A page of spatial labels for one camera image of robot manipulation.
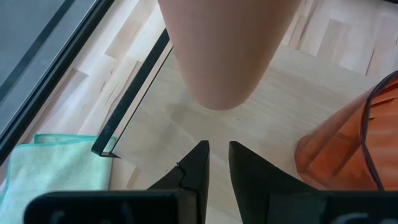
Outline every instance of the orange object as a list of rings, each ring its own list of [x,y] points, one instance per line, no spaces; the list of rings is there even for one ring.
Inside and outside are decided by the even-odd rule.
[[[295,161],[320,190],[398,190],[398,71],[304,136]]]

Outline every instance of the green towel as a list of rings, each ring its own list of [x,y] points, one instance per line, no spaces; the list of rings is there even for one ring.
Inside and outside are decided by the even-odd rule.
[[[106,190],[112,159],[91,152],[95,140],[95,136],[37,134],[33,144],[17,146],[0,195],[0,223],[23,223],[29,202],[47,192]],[[112,138],[105,151],[115,143]]]

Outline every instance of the wooden floor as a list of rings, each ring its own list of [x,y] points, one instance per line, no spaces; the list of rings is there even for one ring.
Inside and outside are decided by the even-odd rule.
[[[98,134],[164,28],[156,0],[115,0],[21,143],[34,133]],[[397,43],[398,7],[381,0],[303,0],[282,41],[380,78],[398,69]],[[153,182],[120,160],[113,171],[114,189]]]

